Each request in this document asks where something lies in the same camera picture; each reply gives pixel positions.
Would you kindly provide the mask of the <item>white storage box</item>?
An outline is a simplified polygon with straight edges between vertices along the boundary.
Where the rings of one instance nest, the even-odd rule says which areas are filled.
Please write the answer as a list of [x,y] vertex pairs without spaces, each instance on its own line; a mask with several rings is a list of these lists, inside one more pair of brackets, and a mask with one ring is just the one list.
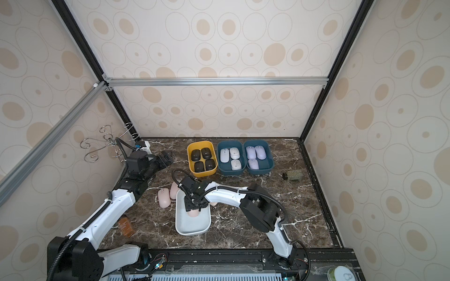
[[198,211],[196,217],[191,217],[185,208],[185,193],[181,190],[176,195],[175,229],[183,236],[200,235],[211,226],[210,206]]

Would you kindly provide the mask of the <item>black mouse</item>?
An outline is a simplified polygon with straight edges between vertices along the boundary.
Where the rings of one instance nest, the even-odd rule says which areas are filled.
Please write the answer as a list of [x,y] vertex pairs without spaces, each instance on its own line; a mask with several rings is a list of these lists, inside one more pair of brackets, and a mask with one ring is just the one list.
[[198,162],[200,161],[202,158],[202,153],[200,151],[200,149],[194,149],[191,152],[191,161],[193,162]]
[[208,147],[202,148],[200,152],[202,154],[202,158],[204,158],[205,160],[212,159],[212,152]]
[[214,159],[207,159],[205,160],[205,170],[210,171],[216,168],[216,162]]
[[194,163],[194,172],[195,173],[202,173],[205,171],[205,164],[202,161],[198,161]]

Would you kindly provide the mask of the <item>yellow storage box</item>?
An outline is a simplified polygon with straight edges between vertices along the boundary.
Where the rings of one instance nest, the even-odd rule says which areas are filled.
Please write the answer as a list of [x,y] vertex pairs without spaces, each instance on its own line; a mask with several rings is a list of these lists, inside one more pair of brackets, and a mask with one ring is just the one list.
[[[206,171],[205,170],[202,173],[195,173],[194,172],[194,163],[195,162],[191,161],[191,152],[194,149],[200,149],[201,150],[202,148],[206,148],[206,147],[208,147],[211,150],[211,152],[212,152],[212,159],[214,159],[215,162],[216,162],[216,168],[213,169],[213,170],[210,170],[210,171]],[[194,142],[194,143],[189,144],[187,146],[187,156],[188,156],[188,162],[189,162],[189,169],[193,173],[194,176],[196,176],[196,177],[206,177],[206,176],[211,176],[211,175],[216,173],[216,171],[218,169],[218,160],[217,160],[217,157],[216,157],[216,154],[215,154],[215,150],[214,150],[213,144],[210,141],[204,140],[204,141],[199,141],[199,142]],[[201,158],[200,161],[204,162],[204,164],[205,164],[205,159],[204,158]]]

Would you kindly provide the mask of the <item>purple mouse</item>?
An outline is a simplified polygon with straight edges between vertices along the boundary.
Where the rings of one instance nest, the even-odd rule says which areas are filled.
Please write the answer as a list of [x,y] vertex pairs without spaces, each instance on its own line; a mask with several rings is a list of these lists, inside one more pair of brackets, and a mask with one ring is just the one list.
[[257,153],[254,146],[246,146],[247,159],[256,159]]
[[259,162],[257,159],[249,159],[248,160],[248,167],[251,170],[259,170]]
[[261,146],[261,145],[255,146],[255,150],[257,153],[257,159],[259,159],[259,160],[267,159],[266,150],[263,146]]

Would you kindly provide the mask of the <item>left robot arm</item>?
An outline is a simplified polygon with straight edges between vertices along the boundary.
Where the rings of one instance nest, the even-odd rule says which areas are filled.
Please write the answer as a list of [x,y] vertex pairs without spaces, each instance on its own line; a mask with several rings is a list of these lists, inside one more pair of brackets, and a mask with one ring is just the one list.
[[56,237],[47,247],[49,281],[99,281],[125,266],[146,270],[151,265],[147,244],[131,242],[112,250],[99,246],[109,230],[144,194],[149,182],[172,165],[172,152],[152,155],[133,151],[125,169],[104,203],[83,224],[65,237]]

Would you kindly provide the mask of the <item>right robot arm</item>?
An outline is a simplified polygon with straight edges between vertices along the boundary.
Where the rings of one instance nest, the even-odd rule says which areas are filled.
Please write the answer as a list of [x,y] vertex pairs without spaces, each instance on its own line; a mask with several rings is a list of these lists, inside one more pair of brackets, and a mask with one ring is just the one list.
[[260,185],[253,183],[248,187],[232,187],[211,180],[201,181],[190,175],[182,180],[174,179],[173,184],[179,188],[175,222],[180,235],[205,233],[212,223],[211,205],[225,204],[239,208],[253,228],[266,234],[282,269],[290,270],[299,261],[310,265],[307,247],[298,242],[304,251],[301,258],[297,255],[295,243],[288,239],[284,231],[287,210]]

